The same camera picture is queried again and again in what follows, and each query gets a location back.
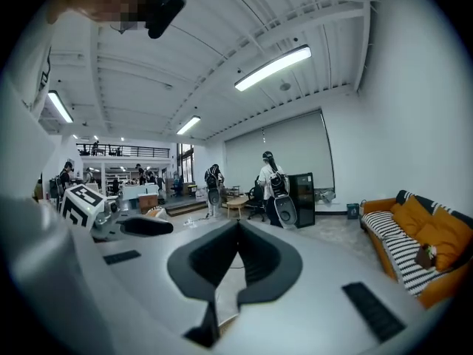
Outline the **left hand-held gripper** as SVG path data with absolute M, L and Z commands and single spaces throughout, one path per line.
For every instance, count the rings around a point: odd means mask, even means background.
M 86 229 L 95 241 L 111 240 L 115 233 L 108 227 L 112 218 L 120 211 L 117 197 L 105 197 L 84 184 L 71 186 L 65 190 L 60 215 L 68 224 Z M 171 234 L 173 224 L 159 217 L 136 215 L 122 222 L 120 231 L 133 237 L 156 237 Z M 164 226 L 138 226 L 160 224 Z

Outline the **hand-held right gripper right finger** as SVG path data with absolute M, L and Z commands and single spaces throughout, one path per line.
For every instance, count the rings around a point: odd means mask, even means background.
M 302 258 L 297 282 L 278 300 L 243 305 L 220 340 L 221 354 L 409 354 L 446 310 L 425 309 L 383 272 L 335 244 L 256 222 Z M 361 282 L 404 324 L 380 342 L 343 292 Z

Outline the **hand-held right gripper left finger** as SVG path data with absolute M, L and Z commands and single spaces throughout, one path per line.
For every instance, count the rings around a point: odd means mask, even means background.
M 238 354 L 237 325 L 221 337 L 216 286 L 201 277 L 191 254 L 224 249 L 233 234 L 220 221 L 157 237 L 96 244 L 74 229 L 75 256 L 96 316 L 84 354 Z

